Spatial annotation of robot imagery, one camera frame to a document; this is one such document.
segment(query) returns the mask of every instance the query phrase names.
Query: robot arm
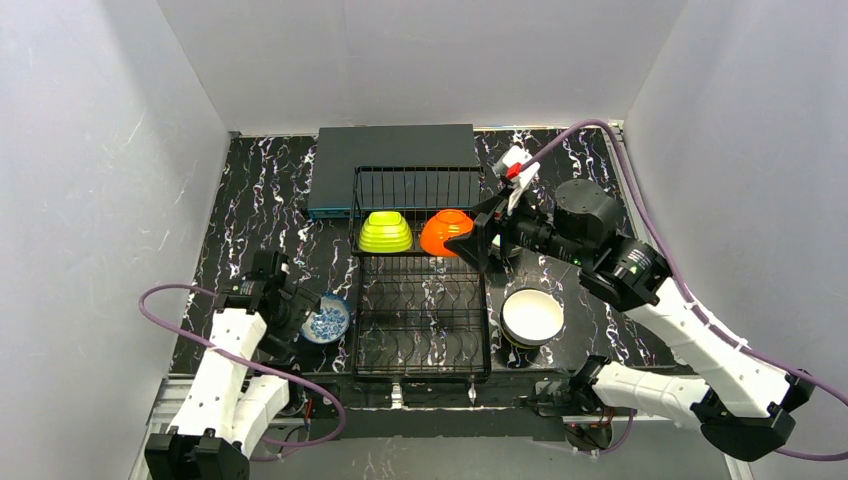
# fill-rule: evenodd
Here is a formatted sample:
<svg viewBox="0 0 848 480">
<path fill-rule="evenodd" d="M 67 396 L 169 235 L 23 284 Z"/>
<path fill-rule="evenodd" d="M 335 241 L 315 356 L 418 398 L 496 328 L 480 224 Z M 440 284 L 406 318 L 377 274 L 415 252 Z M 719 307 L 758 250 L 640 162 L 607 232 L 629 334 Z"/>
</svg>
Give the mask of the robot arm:
<svg viewBox="0 0 848 480">
<path fill-rule="evenodd" d="M 260 250 L 250 271 L 215 299 L 212 332 L 185 402 L 167 433 L 153 434 L 144 456 L 155 480 L 247 478 L 249 458 L 274 416 L 289 403 L 289 385 L 255 376 L 242 394 L 247 367 L 221 349 L 250 360 L 257 348 L 280 345 L 297 331 L 320 297 L 286 284 L 288 258 Z"/>
<path fill-rule="evenodd" d="M 527 161 L 515 150 L 499 162 L 500 171 L 517 171 Z M 525 172 L 532 177 L 535 169 Z M 662 376 L 592 356 L 563 388 L 594 406 L 638 409 L 699 428 L 710 443 L 740 460 L 753 461 L 783 446 L 795 425 L 789 412 L 809 399 L 813 386 L 712 333 L 677 291 L 665 258 L 617 231 L 621 207 L 600 186 L 581 179 L 560 185 L 551 222 L 525 192 L 525 172 L 475 206 L 472 231 L 445 246 L 480 271 L 496 235 L 501 255 L 519 245 L 578 265 L 580 284 L 589 293 L 650 329 L 701 377 Z M 738 338 L 711 313 L 709 318 Z"/>
</svg>

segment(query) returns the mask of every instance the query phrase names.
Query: green bowl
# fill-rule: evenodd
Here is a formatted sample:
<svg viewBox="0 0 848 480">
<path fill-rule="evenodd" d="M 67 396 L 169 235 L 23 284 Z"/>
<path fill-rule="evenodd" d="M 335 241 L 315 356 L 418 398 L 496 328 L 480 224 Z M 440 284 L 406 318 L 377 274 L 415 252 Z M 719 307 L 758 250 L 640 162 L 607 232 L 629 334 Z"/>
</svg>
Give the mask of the green bowl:
<svg viewBox="0 0 848 480">
<path fill-rule="evenodd" d="M 404 252 L 412 243 L 412 230 L 398 212 L 372 213 L 359 234 L 359 248 L 370 253 Z"/>
</svg>

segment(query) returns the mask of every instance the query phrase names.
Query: gray wall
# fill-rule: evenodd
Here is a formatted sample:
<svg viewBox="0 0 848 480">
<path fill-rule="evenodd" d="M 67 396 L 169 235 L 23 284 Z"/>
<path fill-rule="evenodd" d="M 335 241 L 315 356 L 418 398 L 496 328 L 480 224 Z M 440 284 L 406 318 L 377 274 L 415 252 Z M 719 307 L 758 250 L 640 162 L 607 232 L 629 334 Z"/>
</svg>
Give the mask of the gray wall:
<svg viewBox="0 0 848 480">
<path fill-rule="evenodd" d="M 0 477 L 127 478 L 227 133 L 153 0 L 0 2 L 0 111 Z"/>
<path fill-rule="evenodd" d="M 763 351 L 848 389 L 848 4 L 693 1 L 625 132 L 663 236 L 699 298 Z M 790 447 L 848 449 L 819 391 Z M 845 478 L 771 455 L 757 478 Z"/>
<path fill-rule="evenodd" d="M 228 130 L 622 119 L 685 0 L 159 0 Z"/>
</svg>

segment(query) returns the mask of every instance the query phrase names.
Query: black wire dish rack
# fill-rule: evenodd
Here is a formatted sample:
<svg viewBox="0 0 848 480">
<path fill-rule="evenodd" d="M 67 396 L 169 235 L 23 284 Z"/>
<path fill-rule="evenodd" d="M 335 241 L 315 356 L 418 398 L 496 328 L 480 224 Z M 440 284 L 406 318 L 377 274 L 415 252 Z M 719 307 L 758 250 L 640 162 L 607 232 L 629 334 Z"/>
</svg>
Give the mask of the black wire dish rack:
<svg viewBox="0 0 848 480">
<path fill-rule="evenodd" d="M 359 259 L 353 375 L 363 381 L 481 383 L 491 373 L 483 275 L 459 258 L 433 257 L 421 230 L 445 208 L 479 202 L 481 167 L 359 167 L 350 212 Z M 400 212 L 411 249 L 365 252 L 359 232 L 375 211 Z"/>
</svg>

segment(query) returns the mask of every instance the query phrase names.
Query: black marble surface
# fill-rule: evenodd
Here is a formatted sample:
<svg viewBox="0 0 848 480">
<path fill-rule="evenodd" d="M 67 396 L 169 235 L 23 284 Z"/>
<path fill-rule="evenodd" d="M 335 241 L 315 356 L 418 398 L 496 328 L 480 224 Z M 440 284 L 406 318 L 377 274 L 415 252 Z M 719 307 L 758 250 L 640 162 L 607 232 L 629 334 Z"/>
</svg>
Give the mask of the black marble surface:
<svg viewBox="0 0 848 480">
<path fill-rule="evenodd" d="M 553 140 L 558 130 L 475 132 L 478 158 L 486 166 L 483 197 L 498 187 L 488 166 L 511 145 L 531 154 Z M 194 283 L 217 290 L 240 273 L 255 249 L 280 248 L 291 257 L 290 279 L 316 292 L 333 292 L 354 307 L 357 300 L 357 260 L 350 255 L 347 220 L 310 220 L 306 208 L 317 137 L 238 138 L 230 145 L 215 205 L 198 261 Z M 542 208 L 553 211 L 553 193 L 563 180 L 589 178 L 620 202 L 611 153 L 599 129 L 585 129 L 563 142 L 541 163 L 532 190 Z M 630 233 L 629 219 L 621 219 Z M 650 331 L 589 296 L 577 282 L 571 265 L 523 252 L 507 265 L 486 274 L 487 304 L 494 370 L 578 368 L 589 354 L 610 356 L 629 366 L 673 366 L 671 351 Z M 563 306 L 566 322 L 557 338 L 534 355 L 520 353 L 502 339 L 496 312 L 506 295 L 523 287 L 550 292 Z M 208 335 L 212 303 L 191 295 L 183 327 Z M 293 340 L 289 363 L 295 370 L 345 373 L 351 369 L 353 328 L 345 339 L 329 346 Z M 202 348 L 180 338 L 172 373 L 194 373 Z"/>
</svg>

